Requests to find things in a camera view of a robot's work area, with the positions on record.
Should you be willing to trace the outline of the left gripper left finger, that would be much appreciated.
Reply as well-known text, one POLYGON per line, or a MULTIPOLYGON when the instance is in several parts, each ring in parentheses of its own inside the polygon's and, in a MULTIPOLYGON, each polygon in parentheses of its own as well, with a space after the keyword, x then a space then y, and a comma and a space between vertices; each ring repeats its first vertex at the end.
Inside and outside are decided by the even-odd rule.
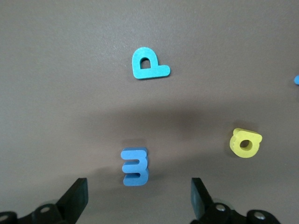
POLYGON ((2 224, 75 224, 88 204, 88 182, 78 178, 56 203, 36 208, 24 217, 13 211, 0 213, 2 224))

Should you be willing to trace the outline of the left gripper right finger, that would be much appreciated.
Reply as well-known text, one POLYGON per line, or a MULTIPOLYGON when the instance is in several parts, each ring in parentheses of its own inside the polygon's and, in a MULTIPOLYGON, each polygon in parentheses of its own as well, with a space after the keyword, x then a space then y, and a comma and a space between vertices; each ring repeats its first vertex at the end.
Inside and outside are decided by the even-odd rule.
POLYGON ((192 224, 278 224, 278 219, 264 210, 249 210, 243 216, 228 205, 214 202, 200 178, 191 180, 191 202, 196 219, 192 224))

